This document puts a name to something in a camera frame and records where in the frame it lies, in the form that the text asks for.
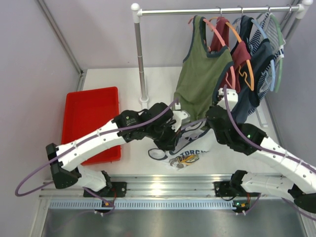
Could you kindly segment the white tank top navy trim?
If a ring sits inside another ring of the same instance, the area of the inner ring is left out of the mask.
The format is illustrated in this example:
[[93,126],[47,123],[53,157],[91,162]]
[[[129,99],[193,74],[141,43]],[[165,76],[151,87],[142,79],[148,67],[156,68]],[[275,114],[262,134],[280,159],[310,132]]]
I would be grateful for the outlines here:
[[148,156],[169,167],[181,170],[199,161],[202,154],[210,152],[215,141],[214,131],[210,128],[207,131],[200,129],[181,131],[173,151],[152,148],[148,150]]

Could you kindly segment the purple plastic hanger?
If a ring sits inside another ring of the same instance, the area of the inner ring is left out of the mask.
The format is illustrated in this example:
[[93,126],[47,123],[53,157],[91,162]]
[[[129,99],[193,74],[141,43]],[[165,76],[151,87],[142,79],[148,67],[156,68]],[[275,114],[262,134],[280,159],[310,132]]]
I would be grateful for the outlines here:
[[190,122],[190,123],[181,127],[181,131],[183,131],[183,132],[195,131],[195,130],[199,130],[199,129],[202,131],[209,130],[209,128],[206,126],[206,118]]

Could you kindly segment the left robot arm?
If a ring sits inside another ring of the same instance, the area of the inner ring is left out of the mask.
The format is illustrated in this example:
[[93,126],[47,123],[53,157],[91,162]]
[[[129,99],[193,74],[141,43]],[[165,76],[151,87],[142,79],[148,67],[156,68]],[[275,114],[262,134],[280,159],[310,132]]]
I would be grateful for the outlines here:
[[172,151],[181,125],[189,118],[187,112],[173,111],[160,102],[138,112],[125,110],[104,126],[70,143],[47,145],[55,188],[65,189],[77,185],[107,196],[112,189],[108,174],[86,168],[83,162],[112,147],[145,137],[152,139],[160,150]]

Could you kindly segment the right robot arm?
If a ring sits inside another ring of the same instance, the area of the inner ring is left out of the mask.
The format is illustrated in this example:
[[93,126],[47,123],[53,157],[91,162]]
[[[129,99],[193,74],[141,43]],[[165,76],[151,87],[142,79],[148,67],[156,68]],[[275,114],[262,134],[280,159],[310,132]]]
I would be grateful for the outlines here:
[[230,112],[212,106],[206,112],[207,125],[216,140],[235,152],[242,153],[268,165],[280,173],[279,177],[236,171],[230,189],[236,196],[262,193],[293,202],[309,212],[316,211],[316,168],[278,145],[264,131],[253,124],[236,124]]

